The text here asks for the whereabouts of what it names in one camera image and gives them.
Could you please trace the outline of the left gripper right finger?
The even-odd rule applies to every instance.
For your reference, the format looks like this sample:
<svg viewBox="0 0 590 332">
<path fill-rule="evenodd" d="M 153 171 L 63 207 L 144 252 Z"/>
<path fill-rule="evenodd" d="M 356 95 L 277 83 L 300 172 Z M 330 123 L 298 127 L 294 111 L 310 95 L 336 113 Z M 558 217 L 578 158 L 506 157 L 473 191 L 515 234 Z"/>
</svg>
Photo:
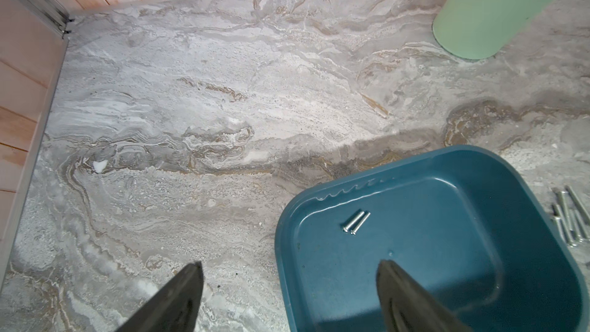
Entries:
<svg viewBox="0 0 590 332">
<path fill-rule="evenodd" d="M 382 260 L 376 288 L 388 331 L 471 331 L 395 261 Z"/>
</svg>

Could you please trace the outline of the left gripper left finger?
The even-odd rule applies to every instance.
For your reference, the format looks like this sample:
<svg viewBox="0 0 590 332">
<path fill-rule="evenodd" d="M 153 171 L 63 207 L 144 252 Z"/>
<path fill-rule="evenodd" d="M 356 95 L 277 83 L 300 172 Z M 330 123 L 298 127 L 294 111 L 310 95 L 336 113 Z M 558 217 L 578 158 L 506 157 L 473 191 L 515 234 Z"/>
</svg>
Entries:
<svg viewBox="0 0 590 332">
<path fill-rule="evenodd" d="M 193 331 L 203 290 L 201 262 L 189 263 L 124 322 L 118 331 Z"/>
</svg>

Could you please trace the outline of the teal plastic storage tray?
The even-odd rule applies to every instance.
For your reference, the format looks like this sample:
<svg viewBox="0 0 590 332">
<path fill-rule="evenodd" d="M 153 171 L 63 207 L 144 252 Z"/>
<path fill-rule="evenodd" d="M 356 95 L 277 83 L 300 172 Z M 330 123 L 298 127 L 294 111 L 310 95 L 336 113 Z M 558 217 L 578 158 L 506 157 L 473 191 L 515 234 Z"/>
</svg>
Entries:
<svg viewBox="0 0 590 332">
<path fill-rule="evenodd" d="M 370 217 L 356 235 L 342 225 Z M 320 184 L 285 207 L 275 254 L 290 329 L 382 331 L 395 261 L 475 331 L 584 331 L 585 280 L 519 173 L 458 145 Z"/>
</svg>

